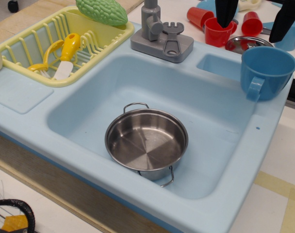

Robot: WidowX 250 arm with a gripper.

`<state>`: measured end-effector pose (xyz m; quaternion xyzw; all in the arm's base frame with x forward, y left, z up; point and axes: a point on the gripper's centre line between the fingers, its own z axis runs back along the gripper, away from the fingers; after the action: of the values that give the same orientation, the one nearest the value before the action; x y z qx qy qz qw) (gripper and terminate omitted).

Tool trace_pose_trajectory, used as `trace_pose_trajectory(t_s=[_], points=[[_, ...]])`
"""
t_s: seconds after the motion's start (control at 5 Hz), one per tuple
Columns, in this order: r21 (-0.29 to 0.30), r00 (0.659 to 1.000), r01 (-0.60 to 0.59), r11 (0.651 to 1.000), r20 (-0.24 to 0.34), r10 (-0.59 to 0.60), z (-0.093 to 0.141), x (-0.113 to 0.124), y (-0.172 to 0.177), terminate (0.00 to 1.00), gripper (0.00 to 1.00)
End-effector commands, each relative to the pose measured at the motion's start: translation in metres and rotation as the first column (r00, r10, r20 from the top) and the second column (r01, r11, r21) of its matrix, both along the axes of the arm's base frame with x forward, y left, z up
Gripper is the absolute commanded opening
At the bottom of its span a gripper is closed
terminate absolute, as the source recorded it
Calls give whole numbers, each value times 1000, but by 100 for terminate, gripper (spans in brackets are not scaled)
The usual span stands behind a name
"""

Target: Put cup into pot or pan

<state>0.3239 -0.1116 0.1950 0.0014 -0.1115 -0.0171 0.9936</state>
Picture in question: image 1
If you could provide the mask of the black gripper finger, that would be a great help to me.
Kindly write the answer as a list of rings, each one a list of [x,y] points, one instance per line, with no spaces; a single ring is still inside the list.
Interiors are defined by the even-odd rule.
[[[215,0],[216,18],[222,28],[229,26],[235,16],[238,0]]]
[[[269,42],[277,43],[285,37],[295,22],[295,0],[272,0],[272,2],[282,5],[276,15],[269,37]]]

